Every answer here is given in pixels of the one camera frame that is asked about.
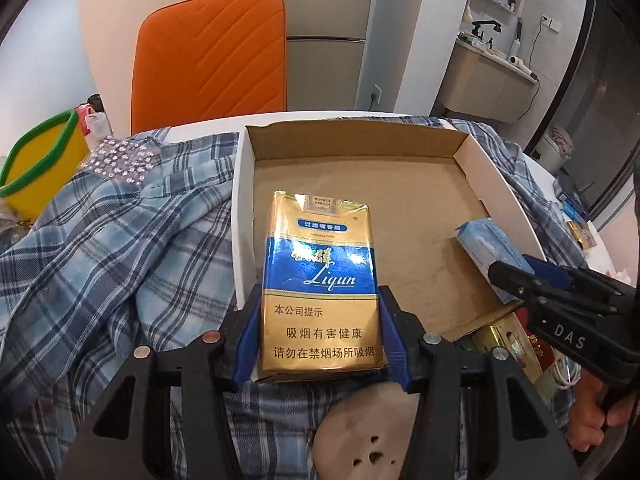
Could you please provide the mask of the person's right hand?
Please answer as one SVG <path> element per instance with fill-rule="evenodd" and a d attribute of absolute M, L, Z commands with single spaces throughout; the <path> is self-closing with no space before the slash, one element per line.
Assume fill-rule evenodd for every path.
<path fill-rule="evenodd" d="M 578 452 L 587 452 L 604 440 L 604 426 L 613 428 L 626 424 L 639 413 L 634 396 L 617 402 L 607 413 L 601 410 L 599 396 L 604 383 L 582 369 L 575 388 L 575 402 L 570 409 L 566 440 Z"/>

